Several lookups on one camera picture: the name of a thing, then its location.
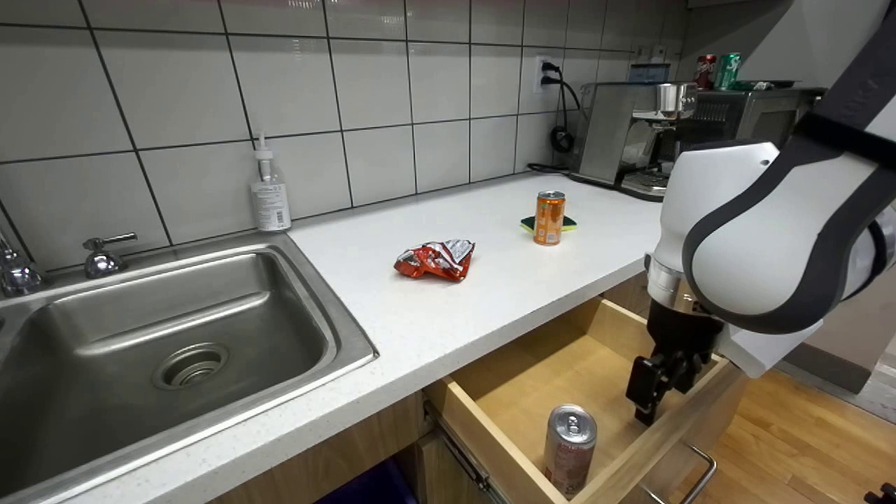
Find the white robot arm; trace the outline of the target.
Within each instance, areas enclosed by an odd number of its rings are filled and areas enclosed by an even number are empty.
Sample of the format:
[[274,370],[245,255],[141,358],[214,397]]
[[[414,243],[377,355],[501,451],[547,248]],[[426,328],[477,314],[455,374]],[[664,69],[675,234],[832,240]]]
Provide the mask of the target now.
[[896,17],[790,139],[676,156],[647,257],[652,349],[626,397],[650,422],[710,355],[757,379],[892,267]]

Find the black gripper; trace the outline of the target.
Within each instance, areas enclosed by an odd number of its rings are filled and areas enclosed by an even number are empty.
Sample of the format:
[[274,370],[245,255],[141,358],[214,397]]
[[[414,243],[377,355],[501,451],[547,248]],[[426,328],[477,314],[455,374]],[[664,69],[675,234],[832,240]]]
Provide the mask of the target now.
[[636,421],[652,425],[666,388],[687,391],[707,365],[722,325],[710,316],[679,314],[661,302],[650,306],[647,332],[654,338],[652,355],[637,355],[629,370],[626,397]]

